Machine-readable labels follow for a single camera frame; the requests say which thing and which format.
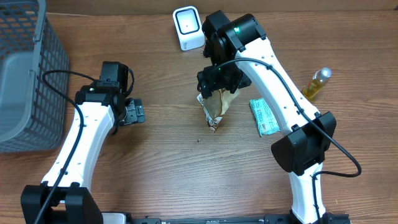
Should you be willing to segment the brown labelled food package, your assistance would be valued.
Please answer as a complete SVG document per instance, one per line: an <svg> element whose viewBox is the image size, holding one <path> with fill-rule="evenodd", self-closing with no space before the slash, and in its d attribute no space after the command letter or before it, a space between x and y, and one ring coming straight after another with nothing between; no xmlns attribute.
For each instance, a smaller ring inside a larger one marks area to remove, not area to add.
<svg viewBox="0 0 398 224"><path fill-rule="evenodd" d="M201 94L197 96L197 100L204 110L206 122L212 133L218 129L224 114L238 95L239 89L234 93L230 93L229 90L223 88L213 91L212 95L207 99L204 99Z"/></svg>

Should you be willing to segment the white green snack package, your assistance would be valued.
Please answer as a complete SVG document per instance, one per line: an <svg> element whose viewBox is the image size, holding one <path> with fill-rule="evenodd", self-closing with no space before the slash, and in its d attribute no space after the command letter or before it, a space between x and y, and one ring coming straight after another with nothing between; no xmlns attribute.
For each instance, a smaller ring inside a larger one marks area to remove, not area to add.
<svg viewBox="0 0 398 224"><path fill-rule="evenodd" d="M250 100L249 105L255 117L260 137L280 131L273 112L263 98Z"/></svg>

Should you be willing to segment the yellow oil bottle silver cap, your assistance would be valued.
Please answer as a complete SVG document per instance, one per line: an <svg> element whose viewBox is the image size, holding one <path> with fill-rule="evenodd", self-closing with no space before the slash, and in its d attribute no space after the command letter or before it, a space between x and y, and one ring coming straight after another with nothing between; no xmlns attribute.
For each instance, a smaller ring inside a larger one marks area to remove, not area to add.
<svg viewBox="0 0 398 224"><path fill-rule="evenodd" d="M316 71L308 85L302 89L302 95L307 100L312 101L316 94L328 83L331 76L332 71L327 67Z"/></svg>

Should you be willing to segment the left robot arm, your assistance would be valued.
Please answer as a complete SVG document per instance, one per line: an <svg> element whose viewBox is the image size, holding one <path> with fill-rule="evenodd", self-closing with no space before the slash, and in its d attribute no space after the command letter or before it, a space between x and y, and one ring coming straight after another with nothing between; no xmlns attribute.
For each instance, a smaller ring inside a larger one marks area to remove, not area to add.
<svg viewBox="0 0 398 224"><path fill-rule="evenodd" d="M143 123L142 101L130 98L133 71L104 61L99 79L84 85L70 103L73 122L61 151L40 185L26 185L21 207L26 223L129 223L124 212L102 212L91 195L91 181L108 134Z"/></svg>

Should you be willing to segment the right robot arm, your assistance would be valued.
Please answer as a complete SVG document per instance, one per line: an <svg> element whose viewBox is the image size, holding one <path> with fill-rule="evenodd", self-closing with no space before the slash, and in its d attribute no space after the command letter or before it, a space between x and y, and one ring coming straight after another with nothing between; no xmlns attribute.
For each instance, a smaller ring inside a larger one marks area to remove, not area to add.
<svg viewBox="0 0 398 224"><path fill-rule="evenodd" d="M206 17L204 56L212 65L198 72L198 91L214 99L216 91L234 93L253 84L275 116L283 138L271 146L277 163L289 174L292 219L320 223L326 213L320 193L325 151L330 147L336 120L320 114L295 86L277 60L265 30L252 14L230 21L222 11Z"/></svg>

